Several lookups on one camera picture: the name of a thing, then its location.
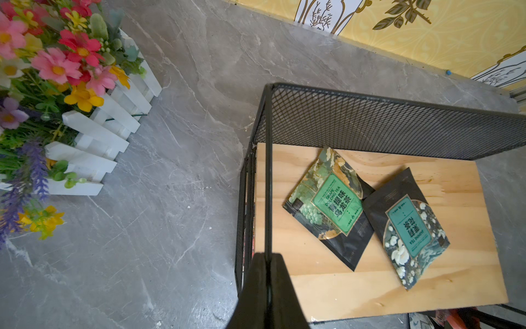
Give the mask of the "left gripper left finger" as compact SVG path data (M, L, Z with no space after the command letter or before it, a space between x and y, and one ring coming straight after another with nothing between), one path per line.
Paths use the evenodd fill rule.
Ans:
M253 256L238 303L226 328L266 328L266 312L267 263L263 253L256 253Z

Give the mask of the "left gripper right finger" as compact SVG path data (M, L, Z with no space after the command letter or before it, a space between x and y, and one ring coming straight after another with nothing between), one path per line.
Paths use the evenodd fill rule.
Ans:
M268 327L309 328L282 255L271 255L268 275Z

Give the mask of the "black wire two-tier shelf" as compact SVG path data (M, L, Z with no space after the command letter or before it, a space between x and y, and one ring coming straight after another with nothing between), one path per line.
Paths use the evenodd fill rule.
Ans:
M274 83L241 167L232 328L508 301L477 160L525 117Z

